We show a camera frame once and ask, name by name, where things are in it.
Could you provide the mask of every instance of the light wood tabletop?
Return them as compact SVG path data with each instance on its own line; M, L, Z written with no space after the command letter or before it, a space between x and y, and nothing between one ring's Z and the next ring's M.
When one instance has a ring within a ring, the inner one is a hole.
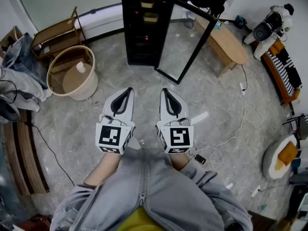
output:
M207 28L209 23L209 21L200 16L196 17L196 21L203 29ZM221 24L221 29L212 30L209 44L226 66L219 76L228 68L233 69L238 64L246 64L248 62L246 50L223 23Z

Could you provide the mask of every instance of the zipper pull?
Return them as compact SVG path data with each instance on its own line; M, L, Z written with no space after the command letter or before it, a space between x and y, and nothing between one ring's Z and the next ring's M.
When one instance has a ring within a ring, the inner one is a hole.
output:
M139 205L143 206L146 195L144 193L139 194Z

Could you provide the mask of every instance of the black door frame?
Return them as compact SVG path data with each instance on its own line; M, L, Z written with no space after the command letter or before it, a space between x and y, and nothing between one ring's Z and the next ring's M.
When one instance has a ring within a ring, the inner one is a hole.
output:
M178 79L173 78L172 76L168 75L165 71L163 71L163 70L158 68L160 60L156 63L156 65L154 67L155 70L157 72L159 72L160 74L162 74L163 76L167 77L168 79L174 81L177 84L180 84L180 82L182 81L183 77L187 73L188 69L190 68L190 66L194 62L195 58L197 57L199 51L204 46L205 42L207 41L208 37L210 36L210 34L211 34L212 30L214 29L214 26L216 25L216 22L218 21L218 19L213 17L213 16L211 16L211 15L209 15L208 13L198 9L197 7L194 7L194 6L190 5L190 4L182 1L182 0L170 0L170 2L174 3L174 4L178 5L178 6L181 6L181 7L185 8L185 9L187 9L187 10L189 10L189 11L191 11L191 12L193 12L193 13L195 13L195 14L197 14L197 15L199 15L199 16L201 16L201 17L203 17L203 18L205 18L206 20L209 21L209 24L207 25L207 28L205 29L203 35L201 36L201 38L200 38L196 48L194 49L191 57L189 58L187 64L185 65L185 67L184 67L184 69L183 69L183 71L182 71L182 73L181 73L181 75L180 75L180 77Z

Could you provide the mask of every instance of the white round ottoman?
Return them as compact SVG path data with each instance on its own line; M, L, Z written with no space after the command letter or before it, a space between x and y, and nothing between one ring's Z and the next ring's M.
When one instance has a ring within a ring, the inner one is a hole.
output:
M276 143L270 145L265 151L263 158L263 174L268 180L276 180L281 178L290 168L291 164L288 166L283 165L280 170L275 170L278 154L286 147L289 142L292 142L293 145L296 146L297 141L294 135L281 137Z

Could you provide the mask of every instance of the round basket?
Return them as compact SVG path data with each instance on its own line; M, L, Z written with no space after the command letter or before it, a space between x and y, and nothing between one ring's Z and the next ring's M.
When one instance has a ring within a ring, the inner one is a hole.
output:
M80 62L84 66L83 72L77 69ZM91 49L82 45L70 47L57 55L51 63L47 73L47 86L57 96L85 100L98 86L94 69L95 57Z

